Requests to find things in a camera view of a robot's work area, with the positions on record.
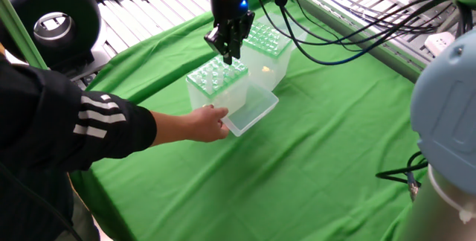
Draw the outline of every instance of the clear plastic container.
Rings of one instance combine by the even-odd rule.
[[[241,136],[254,124],[264,118],[275,108],[279,99],[269,90],[250,83],[246,94],[246,104],[222,122],[237,137]]]
[[[271,20],[289,34],[282,16],[270,14]],[[303,39],[306,34],[289,21],[294,35]],[[272,91],[286,75],[292,51],[296,48],[291,39],[274,29],[266,16],[255,21],[250,34],[243,41],[241,61],[248,66],[251,80]]]
[[[189,73],[186,80],[192,109],[213,104],[228,108],[232,115],[245,105],[248,68],[238,60],[227,65],[217,56]]]
[[[279,102],[271,91],[250,81],[248,68],[239,60],[227,65],[217,56],[189,73],[186,81],[192,109],[209,104],[227,107],[228,115],[222,122],[237,137]]]

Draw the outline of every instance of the human arm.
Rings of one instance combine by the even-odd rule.
[[[202,135],[205,119],[193,115],[198,113],[151,112],[113,94],[81,91],[56,72],[0,59],[0,161],[7,165],[87,170],[102,158],[124,158],[166,142],[213,141],[201,139],[210,136]],[[215,118],[219,132],[228,133]]]

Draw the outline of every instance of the green cloth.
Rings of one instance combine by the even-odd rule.
[[[331,37],[295,5],[289,10]],[[211,22],[207,13],[124,51],[90,89],[157,112],[189,112],[184,75],[213,57],[203,40]],[[351,55],[337,45],[306,50],[329,61]],[[375,174],[405,166],[418,149],[412,88],[370,55],[328,67],[295,51],[274,91],[280,102],[241,137],[101,160],[73,182],[117,240],[394,240],[410,198],[406,186]]]

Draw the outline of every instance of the jacket sleeve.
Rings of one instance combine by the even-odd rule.
[[[87,170],[102,158],[145,150],[156,131],[145,108],[0,58],[0,161],[6,165]]]

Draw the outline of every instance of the cable bundle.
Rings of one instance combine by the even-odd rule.
[[[331,40],[331,39],[325,39],[323,38],[322,36],[319,36],[313,32],[311,32],[310,30],[308,30],[307,28],[305,28],[303,25],[301,25],[299,22],[296,21],[296,19],[292,16],[292,14],[289,13],[289,11],[286,9],[285,5],[286,5],[286,2],[288,0],[274,0],[274,2],[277,4],[277,6],[280,8],[280,11],[283,15],[283,18],[284,18],[284,22],[286,23],[286,27],[288,29],[288,32],[289,34],[287,34],[286,32],[283,32],[281,29],[279,29],[275,23],[273,23],[273,21],[271,20],[271,18],[269,17],[268,15],[268,12],[266,11],[266,8],[263,4],[263,1],[262,0],[258,0],[261,4],[261,7],[266,15],[266,17],[268,18],[268,20],[270,21],[270,23],[273,25],[273,27],[278,30],[281,34],[283,34],[284,36],[292,39],[293,43],[296,45],[297,49],[300,50],[300,52],[302,54],[304,54],[304,56],[306,56],[309,60],[313,61],[313,62],[316,62],[317,64],[321,64],[321,65],[340,65],[340,64],[344,64],[344,63],[347,63],[347,62],[351,62],[363,55],[365,55],[366,53],[368,53],[369,51],[373,50],[375,47],[389,41],[389,40],[392,40],[398,36],[401,36],[401,35],[404,35],[404,34],[407,34],[407,33],[414,33],[414,32],[417,32],[417,33],[430,33],[432,32],[435,28],[433,27],[429,27],[429,28],[426,28],[424,27],[424,25],[430,23],[432,20],[434,20],[436,17],[438,17],[440,15],[440,13],[438,13],[433,19],[427,21],[426,23],[424,23],[423,25],[420,25],[418,27],[411,27],[408,25],[408,23],[412,22],[415,18],[417,18],[419,15],[421,15],[422,13],[425,13],[427,12],[428,10],[432,9],[433,7],[436,7],[437,5],[439,4],[442,4],[444,2],[447,2],[447,1],[450,1],[450,0],[416,0],[404,7],[401,7],[399,8],[398,10],[395,10],[393,11],[392,13],[386,13],[382,18],[379,18],[379,19],[376,19],[376,18],[369,18],[370,20],[368,21],[369,22],[369,25],[357,30],[356,32],[354,33],[351,33],[350,35],[348,36],[345,36],[345,37],[342,37],[342,38],[338,38],[335,34],[331,33],[332,35],[335,36],[336,40]],[[301,8],[301,11],[303,11],[299,1],[297,0],[298,4],[299,4],[299,7]],[[409,14],[409,15],[405,15],[406,17],[399,23],[397,24],[394,24],[394,23],[391,23],[391,22],[386,22],[385,20],[392,17],[392,16],[395,16],[395,15],[401,15],[402,17],[404,15],[402,14],[399,14],[400,12],[402,11],[405,11],[407,10],[409,7],[412,7],[414,5],[417,5],[417,4],[422,4],[422,3],[425,3],[421,8],[419,8],[418,10],[414,11],[412,14]],[[310,34],[311,36],[315,37],[316,39],[319,39],[321,40],[322,42],[307,42],[307,41],[303,41],[303,40],[300,40],[300,39],[297,39],[294,35],[294,32],[292,31],[291,29],[291,26],[289,24],[289,20],[288,20],[288,17],[297,25],[299,26],[301,29],[305,30],[308,34]],[[371,36],[371,37],[368,37],[366,39],[363,39],[363,40],[360,40],[360,41],[356,41],[356,42],[352,42],[352,41],[349,41],[348,39],[371,28],[372,26],[378,26],[380,28],[384,28],[384,30],[380,33],[376,33],[375,35]],[[350,50],[350,51],[355,51],[355,52],[358,52],[356,55],[354,56],[351,56],[350,58],[347,58],[345,60],[340,60],[340,61],[337,61],[337,62],[324,62],[324,61],[321,61],[317,58],[314,58],[312,57],[310,54],[308,54],[302,47],[302,45],[317,45],[317,46],[324,46],[324,45],[342,45],[343,47],[347,48],[346,46],[348,45],[357,45],[357,44],[361,44],[361,43],[365,43],[365,42],[369,42],[371,40],[376,40],[372,45],[370,45],[369,47],[367,48],[364,48],[362,50]]]

